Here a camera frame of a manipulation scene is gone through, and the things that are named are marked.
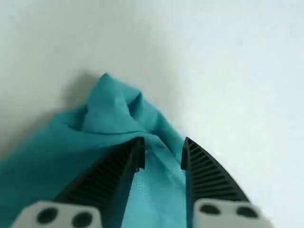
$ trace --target white table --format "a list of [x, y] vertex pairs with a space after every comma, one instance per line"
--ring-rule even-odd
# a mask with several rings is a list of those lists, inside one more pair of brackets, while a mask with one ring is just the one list
[[1, 0], [1, 157], [105, 71], [304, 227], [304, 1]]

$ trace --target teal cloth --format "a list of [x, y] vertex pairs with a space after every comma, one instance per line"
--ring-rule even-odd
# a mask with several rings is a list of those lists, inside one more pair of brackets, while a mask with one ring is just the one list
[[142, 93], [108, 74], [87, 104], [54, 116], [42, 130], [0, 162], [0, 227], [22, 208], [52, 200], [111, 146], [145, 138], [146, 168], [136, 173], [123, 228], [186, 228], [183, 140]]

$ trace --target black ribbed surface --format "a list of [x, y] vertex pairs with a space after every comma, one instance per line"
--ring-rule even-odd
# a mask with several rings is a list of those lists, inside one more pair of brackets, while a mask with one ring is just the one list
[[249, 201], [226, 170], [189, 138], [183, 146], [181, 168], [186, 170], [188, 228], [192, 228], [192, 210], [196, 200]]
[[94, 206], [104, 228], [118, 228], [124, 216], [134, 173], [144, 168], [144, 139], [136, 138], [119, 146], [77, 177], [56, 201]]

